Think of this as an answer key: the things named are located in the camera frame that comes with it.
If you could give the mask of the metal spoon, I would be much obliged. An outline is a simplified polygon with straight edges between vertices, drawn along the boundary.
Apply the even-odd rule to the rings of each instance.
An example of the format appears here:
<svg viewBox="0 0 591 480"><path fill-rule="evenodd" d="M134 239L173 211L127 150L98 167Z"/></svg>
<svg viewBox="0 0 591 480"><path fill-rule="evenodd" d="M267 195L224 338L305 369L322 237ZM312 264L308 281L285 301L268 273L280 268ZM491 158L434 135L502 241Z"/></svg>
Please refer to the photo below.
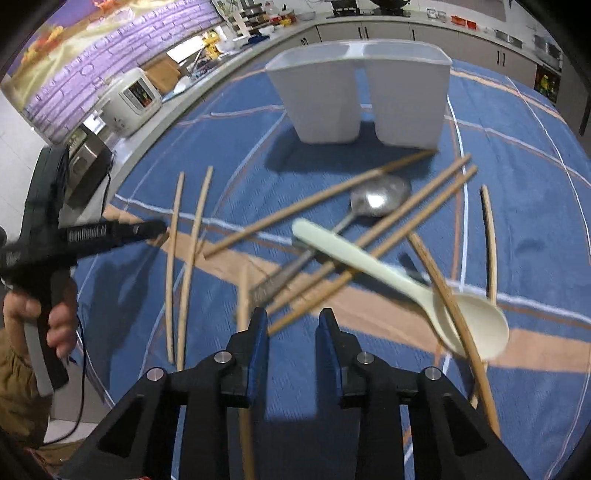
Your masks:
<svg viewBox="0 0 591 480"><path fill-rule="evenodd" d="M384 175L367 181L349 194L349 213L335 224L332 232L346 230L359 217L382 218L394 212L406 202L412 193L411 182L398 176ZM304 269L315 257L315 249L305 248L294 260L287 262L249 291L249 300L254 306L270 303L283 287Z"/></svg>

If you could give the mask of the wooden cutting board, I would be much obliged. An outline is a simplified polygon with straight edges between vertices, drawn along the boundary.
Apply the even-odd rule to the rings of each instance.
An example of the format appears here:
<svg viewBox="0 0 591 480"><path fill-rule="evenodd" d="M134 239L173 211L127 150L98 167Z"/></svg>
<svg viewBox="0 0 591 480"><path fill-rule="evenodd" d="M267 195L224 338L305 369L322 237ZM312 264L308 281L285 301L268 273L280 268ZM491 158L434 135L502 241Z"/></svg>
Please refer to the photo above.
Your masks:
<svg viewBox="0 0 591 480"><path fill-rule="evenodd" d="M154 57L141 68L162 95L172 91L182 76L178 64L166 54Z"/></svg>

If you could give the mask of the cream plastic rice spoon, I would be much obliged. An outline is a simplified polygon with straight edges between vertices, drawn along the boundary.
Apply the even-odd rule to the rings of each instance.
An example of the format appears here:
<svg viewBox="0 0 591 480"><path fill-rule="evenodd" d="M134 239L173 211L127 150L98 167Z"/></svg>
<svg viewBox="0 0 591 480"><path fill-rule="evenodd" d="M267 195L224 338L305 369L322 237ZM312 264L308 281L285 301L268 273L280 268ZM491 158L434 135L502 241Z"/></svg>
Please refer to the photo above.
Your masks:
<svg viewBox="0 0 591 480"><path fill-rule="evenodd" d="M459 355L465 353L443 301L436 297L432 288L415 281L401 271L372 257L367 251L353 245L342 236L307 219L294 220L291 231L295 238L315 250L409 297L426 313L433 330L446 347ZM505 315L483 297L470 293L456 293L455 296L481 359L490 361L499 357L509 343L510 330Z"/></svg>

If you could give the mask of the bamboo chopstick curved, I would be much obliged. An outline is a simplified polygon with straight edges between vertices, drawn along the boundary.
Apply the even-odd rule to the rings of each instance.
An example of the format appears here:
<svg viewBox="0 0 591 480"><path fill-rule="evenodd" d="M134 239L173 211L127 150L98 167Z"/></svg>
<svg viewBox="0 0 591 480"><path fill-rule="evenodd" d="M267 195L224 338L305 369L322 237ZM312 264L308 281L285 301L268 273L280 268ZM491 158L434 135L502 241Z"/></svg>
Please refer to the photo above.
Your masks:
<svg viewBox="0 0 591 480"><path fill-rule="evenodd" d="M431 256L429 250L419 235L412 231L410 234L408 234L408 240L415 249L419 258L424 263L424 266L426 267L432 282L435 284L435 288L438 291L443 304L451 316L474 374L489 425L494 433L498 437L501 437L501 429L498 420L496 404L493 398L487 373L484 368L484 363L481 360L477 346L466 323L465 317L460 309L460 305L456 299L456 296L453 294L451 288L447 285L443 274L439 270L435 260Z"/></svg>

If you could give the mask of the brown chopstick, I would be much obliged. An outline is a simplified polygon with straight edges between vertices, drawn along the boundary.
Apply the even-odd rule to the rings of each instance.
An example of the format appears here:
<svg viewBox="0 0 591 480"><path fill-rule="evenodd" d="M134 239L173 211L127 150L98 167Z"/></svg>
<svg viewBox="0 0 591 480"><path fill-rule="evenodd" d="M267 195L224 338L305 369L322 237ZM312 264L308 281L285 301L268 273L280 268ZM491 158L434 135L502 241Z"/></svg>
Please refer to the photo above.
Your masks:
<svg viewBox="0 0 591 480"><path fill-rule="evenodd" d="M447 170L442 172L438 177L428 183L424 188L413 194L406 202L402 204L401 207L399 207L397 210L394 210L393 213L384 217L384 219L378 224L370 228L369 231L356 240L355 245L363 248L374 243L391 227L393 227L394 224L398 223L401 218L404 218L410 212L412 212L461 169L462 166L460 165L460 160L458 160L455 164L451 165ZM403 227L391 234L387 240L384 240L378 247L372 250L370 254L372 254L375 258L381 258L383 255L388 253L394 248L394 246L397 246L411 230L415 229L415 227L420 226L429 218L431 218L457 191L459 191L470 179L476 175L477 171L478 168L476 165L471 166L465 174L456 178L451 185L443 190L441 194L439 194L427 206L415 214ZM276 313L276 311L279 311L284 306L287 306L288 303L297 297L301 297L301 295L304 295L304 293L308 292L308 290L315 288L315 286L317 286L318 283L321 283L325 277L328 277L329 274L332 274L332 272L338 268L338 265L338 262L332 260L322 264L322 266L318 268L314 274L311 274L311 276L309 276L308 279L304 281L304 283L297 285L294 292L290 292L287 294L287 297L274 302L273 305L270 306L270 314ZM335 295L335 293L339 292L339 290L348 285L355 276L356 272L346 269L344 272L342 272L339 278L335 280L335 282L325 287L324 290L318 292L317 296L308 299L304 303L301 303L301 305L297 308L294 308L293 311L290 311L290 313L284 315L276 322L273 322L273 324L271 324L269 327L270 336L276 335L281 330L286 329L292 323L300 319L301 316L304 316L304 314L310 311L312 308L317 307L318 304L324 302L326 299L331 298L332 295Z"/></svg>
<svg viewBox="0 0 591 480"><path fill-rule="evenodd" d="M335 234L344 232L356 218L377 218L379 222L363 234L358 241L360 247L368 246L434 193L436 189L441 187L470 158L471 156L467 154L456 159L450 167L441 172L416 194L411 192L410 182L400 177L383 175L377 179L363 183L356 187L351 195L349 195L349 214L341 222L336 224L332 228L332 231ZM282 300L277 300L276 296L304 270L304 267L315 258L315 255L317 255L317 251L314 248L305 249L293 261L284 264L283 267L280 267L280 269L274 271L273 274L270 274L262 282L256 284L255 287L252 287L249 290L249 305L252 307L266 307L267 312L273 313L283 308L284 305L290 303L294 298L310 290L337 268L335 262L325 262L304 284L291 291Z"/></svg>

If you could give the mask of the white two-compartment utensil holder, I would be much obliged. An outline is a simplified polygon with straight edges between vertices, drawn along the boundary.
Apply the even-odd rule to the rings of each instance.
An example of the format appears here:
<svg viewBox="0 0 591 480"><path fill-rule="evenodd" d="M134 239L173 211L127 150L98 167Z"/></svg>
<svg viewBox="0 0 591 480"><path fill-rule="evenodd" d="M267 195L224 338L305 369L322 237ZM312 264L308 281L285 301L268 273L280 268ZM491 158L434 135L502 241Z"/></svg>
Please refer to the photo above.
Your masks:
<svg viewBox="0 0 591 480"><path fill-rule="evenodd" d="M301 142L355 141L369 105L382 144L429 150L443 129L451 67L433 44L349 40L291 48L264 70Z"/></svg>

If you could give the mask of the white rice cooker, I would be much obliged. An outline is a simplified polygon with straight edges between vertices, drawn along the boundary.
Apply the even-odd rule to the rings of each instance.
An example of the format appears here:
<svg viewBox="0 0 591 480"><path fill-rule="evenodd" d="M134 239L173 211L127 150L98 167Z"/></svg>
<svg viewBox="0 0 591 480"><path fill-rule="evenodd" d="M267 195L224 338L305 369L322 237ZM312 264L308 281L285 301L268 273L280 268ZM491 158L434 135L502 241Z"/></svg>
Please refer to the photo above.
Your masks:
<svg viewBox="0 0 591 480"><path fill-rule="evenodd" d="M161 107L162 99L145 72L135 67L112 82L94 113L121 138L140 129Z"/></svg>

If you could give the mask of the light bamboo chopstick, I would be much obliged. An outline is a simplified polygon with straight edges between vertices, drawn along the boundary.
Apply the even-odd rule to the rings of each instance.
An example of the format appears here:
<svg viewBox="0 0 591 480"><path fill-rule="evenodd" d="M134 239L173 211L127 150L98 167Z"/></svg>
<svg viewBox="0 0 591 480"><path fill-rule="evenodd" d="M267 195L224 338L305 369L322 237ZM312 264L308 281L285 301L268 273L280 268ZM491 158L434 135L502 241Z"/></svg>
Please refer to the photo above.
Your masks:
<svg viewBox="0 0 591 480"><path fill-rule="evenodd" d="M189 310L189 298L192 281L192 273L194 268L195 258L197 258L198 236L201 227L202 215L204 214L204 207L207 199L209 187L213 176L213 167L208 166L205 172L204 182L202 182L200 194L197 201L197 210L195 210L193 225L191 228L190 242L188 253L185 259L184 275L182 280L182 288L180 295L178 325L177 325L177 357L176 369L181 371L185 365L185 348L186 348L186 333L187 320Z"/></svg>
<svg viewBox="0 0 591 480"><path fill-rule="evenodd" d="M180 172L177 178L176 191L174 196L171 222L168 235L168 251L166 262L165 279L165 330L166 330L166 350L167 359L170 363L174 362L174 340L173 340L173 297L174 297L174 262L176 250L176 238L178 228L179 210L182 198L183 172Z"/></svg>

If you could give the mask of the bamboo chopstick long diagonal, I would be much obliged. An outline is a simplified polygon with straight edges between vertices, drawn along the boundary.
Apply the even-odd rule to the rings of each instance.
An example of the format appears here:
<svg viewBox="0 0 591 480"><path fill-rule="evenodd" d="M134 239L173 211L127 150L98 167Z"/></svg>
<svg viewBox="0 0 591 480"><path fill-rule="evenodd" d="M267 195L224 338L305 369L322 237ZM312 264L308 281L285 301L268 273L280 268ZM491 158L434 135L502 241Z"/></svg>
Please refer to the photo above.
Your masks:
<svg viewBox="0 0 591 480"><path fill-rule="evenodd" d="M249 238L256 233L263 231L267 227L282 222L288 217L294 216L297 213L301 213L304 210L308 210L311 207L332 199L341 193L352 190L353 187L359 186L367 181L377 179L377 177L381 177L387 173L398 171L404 167L414 164L415 162L418 162L419 160L433 156L437 152L437 149L422 150L418 153L407 155L402 159L389 162L386 165L370 169L366 172L363 172L362 174L353 176L351 179L348 179L344 182L318 191L317 193L301 199L300 201L297 201L286 208L273 212L273 214L267 215L266 217L263 217L263 219L257 220L256 222L245 226L242 231L229 235L223 240L211 245L211 247L207 247L204 250L204 258L211 258L222 250L228 249L230 246L235 245L243 239Z"/></svg>

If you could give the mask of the scenic window blind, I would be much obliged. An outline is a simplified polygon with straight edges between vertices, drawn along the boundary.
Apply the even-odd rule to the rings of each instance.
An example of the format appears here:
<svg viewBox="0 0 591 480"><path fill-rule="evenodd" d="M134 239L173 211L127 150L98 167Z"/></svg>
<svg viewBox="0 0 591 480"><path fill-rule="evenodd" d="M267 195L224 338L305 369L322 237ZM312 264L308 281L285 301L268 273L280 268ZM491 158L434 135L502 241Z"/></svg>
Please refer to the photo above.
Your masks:
<svg viewBox="0 0 591 480"><path fill-rule="evenodd" d="M1 88L47 141L64 141L121 74L221 24L211 1L66 1L26 41Z"/></svg>

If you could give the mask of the silver toaster oven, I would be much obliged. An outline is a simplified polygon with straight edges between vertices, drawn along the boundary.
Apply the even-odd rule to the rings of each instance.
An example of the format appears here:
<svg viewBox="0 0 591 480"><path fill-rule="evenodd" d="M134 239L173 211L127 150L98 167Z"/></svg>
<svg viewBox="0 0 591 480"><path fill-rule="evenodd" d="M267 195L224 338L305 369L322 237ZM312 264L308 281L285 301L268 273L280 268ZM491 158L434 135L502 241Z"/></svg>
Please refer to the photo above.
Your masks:
<svg viewBox="0 0 591 480"><path fill-rule="evenodd" d="M112 165L112 152L103 140L80 125L70 136L69 177L65 203L72 209L83 209L107 176Z"/></svg>

